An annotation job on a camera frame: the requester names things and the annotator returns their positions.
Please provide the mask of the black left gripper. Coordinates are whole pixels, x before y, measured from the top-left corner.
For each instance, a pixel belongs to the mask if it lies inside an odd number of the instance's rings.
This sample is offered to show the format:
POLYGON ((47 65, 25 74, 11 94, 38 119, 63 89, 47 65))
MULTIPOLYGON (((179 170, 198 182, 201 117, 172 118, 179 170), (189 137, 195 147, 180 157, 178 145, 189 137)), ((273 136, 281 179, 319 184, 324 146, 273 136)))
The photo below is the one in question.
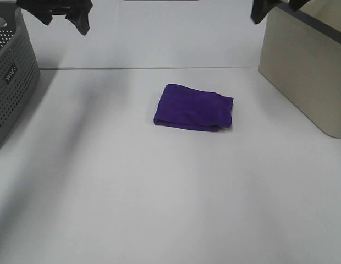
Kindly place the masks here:
POLYGON ((77 30, 85 36, 89 29, 89 12, 93 7, 91 1, 85 0, 17 0, 18 7, 26 10, 40 22, 49 25, 52 15, 64 15, 77 30))

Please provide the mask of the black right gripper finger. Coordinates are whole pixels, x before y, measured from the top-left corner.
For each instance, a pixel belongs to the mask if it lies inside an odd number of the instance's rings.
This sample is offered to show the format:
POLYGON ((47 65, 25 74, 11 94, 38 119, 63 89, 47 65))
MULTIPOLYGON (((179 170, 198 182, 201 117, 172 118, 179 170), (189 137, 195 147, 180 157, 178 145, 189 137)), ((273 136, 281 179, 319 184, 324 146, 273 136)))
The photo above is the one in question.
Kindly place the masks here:
POLYGON ((292 11, 298 11, 302 8, 306 3, 309 3, 310 0, 289 0, 288 5, 292 11))
POLYGON ((281 4, 281 0, 253 0, 250 14, 251 20, 259 24, 275 6, 281 4))

